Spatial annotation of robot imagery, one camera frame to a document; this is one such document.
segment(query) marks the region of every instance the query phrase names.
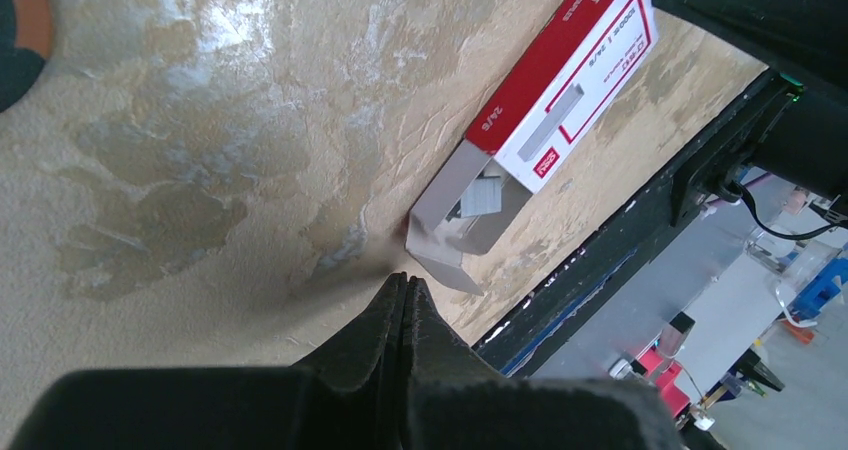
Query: red object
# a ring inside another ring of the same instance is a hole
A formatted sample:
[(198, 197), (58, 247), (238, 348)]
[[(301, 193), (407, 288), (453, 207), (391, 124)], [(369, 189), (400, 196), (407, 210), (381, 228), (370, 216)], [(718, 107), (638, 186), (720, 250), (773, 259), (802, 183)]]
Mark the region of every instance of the red object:
[[(663, 358), (653, 348), (639, 358), (639, 363), (647, 369), (646, 375), (653, 373), (662, 362)], [(680, 376), (681, 371), (680, 364), (673, 362), (668, 367), (668, 370), (663, 372), (655, 382), (657, 390), (660, 391), (660, 397), (662, 397), (668, 409), (671, 410), (671, 414), (675, 417), (680, 415), (680, 412), (689, 404), (689, 396), (674, 384), (675, 379)]]
[[(584, 1), (593, 4), (581, 5)], [(504, 82), (508, 84), (498, 87), (471, 123), (465, 138), (489, 155), (497, 153), (611, 1), (564, 0), (507, 75)]]
[(798, 328), (795, 325), (792, 325), (791, 323), (787, 322), (786, 320), (783, 320), (782, 323), (786, 331), (791, 333), (792, 336), (797, 338), (798, 341), (803, 343), (804, 345), (809, 345), (810, 342), (812, 342), (813, 339), (816, 338), (816, 334), (813, 333), (812, 330), (806, 328)]
[(545, 155), (542, 157), (541, 160), (539, 160), (539, 163), (537, 163), (536, 166), (533, 167), (533, 171), (536, 172), (536, 175), (538, 175), (539, 177), (545, 178), (545, 175), (547, 175), (548, 172), (552, 168), (554, 168), (554, 164), (557, 160), (559, 160), (559, 154), (556, 153), (554, 147), (551, 147), (548, 149), (547, 152), (545, 152)]

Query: red and white box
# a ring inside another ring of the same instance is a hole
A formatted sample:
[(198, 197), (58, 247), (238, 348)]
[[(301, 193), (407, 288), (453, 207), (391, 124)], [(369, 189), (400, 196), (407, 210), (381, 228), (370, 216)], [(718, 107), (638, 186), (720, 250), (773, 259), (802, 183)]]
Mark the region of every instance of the red and white box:
[[(462, 269), (462, 254), (491, 249), (656, 40), (651, 0), (564, 0), (412, 207), (412, 256), (442, 284), (481, 294)], [(447, 218), (480, 175), (501, 177), (501, 211)]]

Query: beige textured surface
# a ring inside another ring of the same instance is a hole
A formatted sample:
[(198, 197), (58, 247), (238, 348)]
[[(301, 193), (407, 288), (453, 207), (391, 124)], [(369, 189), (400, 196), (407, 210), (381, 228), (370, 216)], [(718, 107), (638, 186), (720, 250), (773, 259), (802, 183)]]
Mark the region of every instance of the beige textured surface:
[[(52, 0), (56, 56), (0, 115), (0, 442), (71, 369), (292, 362), (421, 275), (391, 235), (560, 1)], [(659, 24), (469, 262), (487, 295), (434, 288), (469, 341), (761, 68)]]

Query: blue object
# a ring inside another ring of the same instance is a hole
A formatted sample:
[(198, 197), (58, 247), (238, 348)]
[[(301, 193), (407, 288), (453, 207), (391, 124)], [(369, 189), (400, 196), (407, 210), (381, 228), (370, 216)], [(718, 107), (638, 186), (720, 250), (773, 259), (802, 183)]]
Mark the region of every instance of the blue object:
[(800, 320), (812, 320), (819, 316), (822, 307), (842, 292), (837, 284), (848, 283), (848, 259), (835, 258), (825, 266), (792, 302), (790, 313)]

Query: cardboard flap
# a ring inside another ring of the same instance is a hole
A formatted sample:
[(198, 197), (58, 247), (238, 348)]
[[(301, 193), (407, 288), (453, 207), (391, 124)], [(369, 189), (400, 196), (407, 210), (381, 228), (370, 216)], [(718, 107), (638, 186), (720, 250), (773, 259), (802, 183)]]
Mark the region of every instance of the cardboard flap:
[(427, 232), (415, 216), (409, 219), (406, 250), (442, 285), (473, 295), (483, 295), (480, 287), (462, 269), (462, 252), (444, 239)]
[(533, 196), (518, 180), (512, 177), (504, 178), (501, 195), (500, 212), (475, 217), (460, 237), (449, 236), (448, 243), (463, 253), (471, 255), (488, 253), (515, 219), (515, 216), (518, 215), (518, 212), (524, 208), (524, 204)]
[(435, 231), (491, 159), (463, 140), (412, 206), (412, 216), (426, 231)]

